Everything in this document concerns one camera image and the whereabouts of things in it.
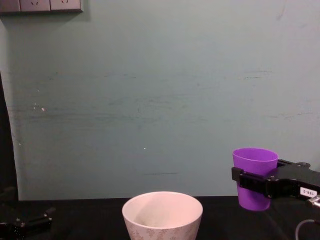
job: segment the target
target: power socket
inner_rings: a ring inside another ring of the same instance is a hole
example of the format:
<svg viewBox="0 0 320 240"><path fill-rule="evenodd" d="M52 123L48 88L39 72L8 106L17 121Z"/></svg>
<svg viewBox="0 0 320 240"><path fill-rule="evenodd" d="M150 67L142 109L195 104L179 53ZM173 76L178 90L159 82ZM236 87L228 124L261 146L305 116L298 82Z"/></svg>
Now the power socket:
<svg viewBox="0 0 320 240"><path fill-rule="evenodd" d="M20 12L19 0L0 0L0 13L17 13Z"/></svg>
<svg viewBox="0 0 320 240"><path fill-rule="evenodd" d="M51 11L82 12L81 0L50 0Z"/></svg>
<svg viewBox="0 0 320 240"><path fill-rule="evenodd" d="M21 12L49 12L50 0L20 0Z"/></svg>

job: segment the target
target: robotic arm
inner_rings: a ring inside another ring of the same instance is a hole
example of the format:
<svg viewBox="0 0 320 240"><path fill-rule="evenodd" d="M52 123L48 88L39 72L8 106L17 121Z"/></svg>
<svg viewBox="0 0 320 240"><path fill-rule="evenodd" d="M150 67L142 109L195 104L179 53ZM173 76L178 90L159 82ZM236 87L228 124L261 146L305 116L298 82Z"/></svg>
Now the robotic arm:
<svg viewBox="0 0 320 240"><path fill-rule="evenodd" d="M269 199L293 197L306 201L309 207L320 208L320 172L309 168L310 164L306 162L293 163L279 159L277 168L267 176L233 167L232 179L240 187Z"/></svg>

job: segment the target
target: plastic cup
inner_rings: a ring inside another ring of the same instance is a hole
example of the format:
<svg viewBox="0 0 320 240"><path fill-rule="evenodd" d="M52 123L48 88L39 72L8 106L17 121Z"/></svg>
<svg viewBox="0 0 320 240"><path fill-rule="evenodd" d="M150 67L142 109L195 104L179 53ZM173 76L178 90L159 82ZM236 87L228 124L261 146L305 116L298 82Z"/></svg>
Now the plastic cup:
<svg viewBox="0 0 320 240"><path fill-rule="evenodd" d="M122 208L131 240L195 240L202 213L197 199L170 191L136 196Z"/></svg>
<svg viewBox="0 0 320 240"><path fill-rule="evenodd" d="M267 175L277 167L278 155L263 148L239 148L233 151L233 163L248 173ZM241 207L251 211L264 211L271 200L263 194L242 188L237 183L238 200Z"/></svg>

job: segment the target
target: wall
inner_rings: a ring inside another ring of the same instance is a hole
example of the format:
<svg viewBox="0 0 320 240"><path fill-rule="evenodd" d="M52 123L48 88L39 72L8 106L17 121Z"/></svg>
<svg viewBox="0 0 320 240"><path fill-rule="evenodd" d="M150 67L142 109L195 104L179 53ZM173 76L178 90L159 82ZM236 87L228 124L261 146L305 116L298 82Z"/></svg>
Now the wall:
<svg viewBox="0 0 320 240"><path fill-rule="evenodd" d="M320 170L320 2L91 0L7 16L20 199L235 195L232 150Z"/></svg>

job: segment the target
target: black tablecloth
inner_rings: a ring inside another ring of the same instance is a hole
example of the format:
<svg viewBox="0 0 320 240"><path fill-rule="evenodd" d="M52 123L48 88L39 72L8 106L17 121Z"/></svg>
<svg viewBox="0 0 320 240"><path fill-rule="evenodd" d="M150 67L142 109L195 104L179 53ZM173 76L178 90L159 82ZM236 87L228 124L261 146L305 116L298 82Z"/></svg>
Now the black tablecloth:
<svg viewBox="0 0 320 240"><path fill-rule="evenodd" d="M233 196L198 199L203 216L197 240L293 240L300 221L320 220L320 210L292 199L274 200L264 212L242 209ZM30 240L129 240L121 212L127 200L20 201L0 207L0 222L37 217L55 207L51 231ZM306 224L300 239L320 240L320 227Z"/></svg>

